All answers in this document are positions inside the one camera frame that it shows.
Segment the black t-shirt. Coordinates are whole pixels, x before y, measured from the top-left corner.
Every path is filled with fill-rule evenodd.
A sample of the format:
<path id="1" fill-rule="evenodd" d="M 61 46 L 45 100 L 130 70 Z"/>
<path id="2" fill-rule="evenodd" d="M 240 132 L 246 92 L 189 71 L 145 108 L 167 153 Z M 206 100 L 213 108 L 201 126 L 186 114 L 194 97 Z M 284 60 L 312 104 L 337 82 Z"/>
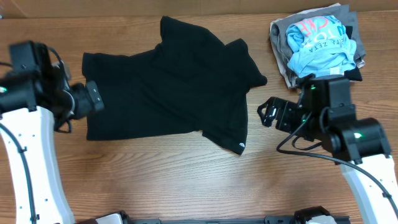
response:
<path id="1" fill-rule="evenodd" d="M 96 83 L 103 111 L 88 117 L 87 139 L 112 141 L 199 131 L 243 153 L 246 95 L 264 86 L 242 39 L 222 43 L 208 29 L 164 16 L 161 42 L 140 54 L 85 53 L 82 73 Z"/>

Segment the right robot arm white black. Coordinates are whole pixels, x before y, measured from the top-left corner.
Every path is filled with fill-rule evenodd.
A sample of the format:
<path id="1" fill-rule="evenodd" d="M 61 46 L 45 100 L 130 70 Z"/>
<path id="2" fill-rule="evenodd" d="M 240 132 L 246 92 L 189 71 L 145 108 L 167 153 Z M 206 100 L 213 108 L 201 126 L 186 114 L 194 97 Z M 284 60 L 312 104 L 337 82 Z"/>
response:
<path id="1" fill-rule="evenodd" d="M 298 102 L 271 97 L 257 109 L 263 126 L 288 133 L 276 150 L 334 162 L 364 223 L 397 223 L 394 159 L 380 122 L 357 118 L 350 81 L 342 75 L 310 75 L 299 88 Z"/>

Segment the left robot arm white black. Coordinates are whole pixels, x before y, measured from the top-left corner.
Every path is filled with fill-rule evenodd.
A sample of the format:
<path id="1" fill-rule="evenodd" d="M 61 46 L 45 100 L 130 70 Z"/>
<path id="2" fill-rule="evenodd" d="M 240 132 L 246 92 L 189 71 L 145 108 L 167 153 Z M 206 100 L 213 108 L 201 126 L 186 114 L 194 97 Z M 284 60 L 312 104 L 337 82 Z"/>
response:
<path id="1" fill-rule="evenodd" d="M 55 153 L 64 124 L 104 109 L 94 81 L 69 85 L 55 50 L 31 40 L 9 47 L 12 68 L 1 79 L 1 137 L 14 187 L 17 223 L 74 223 Z"/>

